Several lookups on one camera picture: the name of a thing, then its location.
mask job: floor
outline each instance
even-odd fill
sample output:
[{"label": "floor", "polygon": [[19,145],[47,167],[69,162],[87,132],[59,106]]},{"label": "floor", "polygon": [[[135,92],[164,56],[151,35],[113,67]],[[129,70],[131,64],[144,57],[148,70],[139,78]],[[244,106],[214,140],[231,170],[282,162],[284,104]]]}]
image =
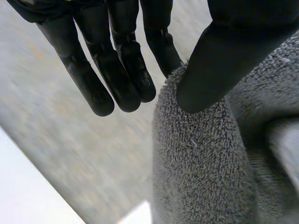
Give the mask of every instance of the floor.
[{"label": "floor", "polygon": [[[183,59],[209,22],[206,1],[174,1],[169,30]],[[97,117],[35,24],[6,1],[0,29],[0,126],[43,176],[88,224],[114,224],[150,201],[155,101],[134,113],[116,109]],[[136,35],[159,90],[164,77],[147,46],[141,13]]]},{"label": "floor", "polygon": [[[2,223],[85,223],[2,128],[0,128],[0,153]],[[151,223],[150,205],[147,201],[130,211],[117,224],[138,223]]]}]

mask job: terry cloth fabric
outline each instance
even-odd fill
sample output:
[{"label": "terry cloth fabric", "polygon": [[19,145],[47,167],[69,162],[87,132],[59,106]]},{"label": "terry cloth fabric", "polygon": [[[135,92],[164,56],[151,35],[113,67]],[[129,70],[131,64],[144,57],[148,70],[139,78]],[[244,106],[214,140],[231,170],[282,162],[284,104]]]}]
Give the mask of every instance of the terry cloth fabric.
[{"label": "terry cloth fabric", "polygon": [[284,118],[299,115],[299,33],[197,114],[176,103],[186,67],[165,82],[154,113],[154,224],[299,223],[298,195],[276,153]]}]

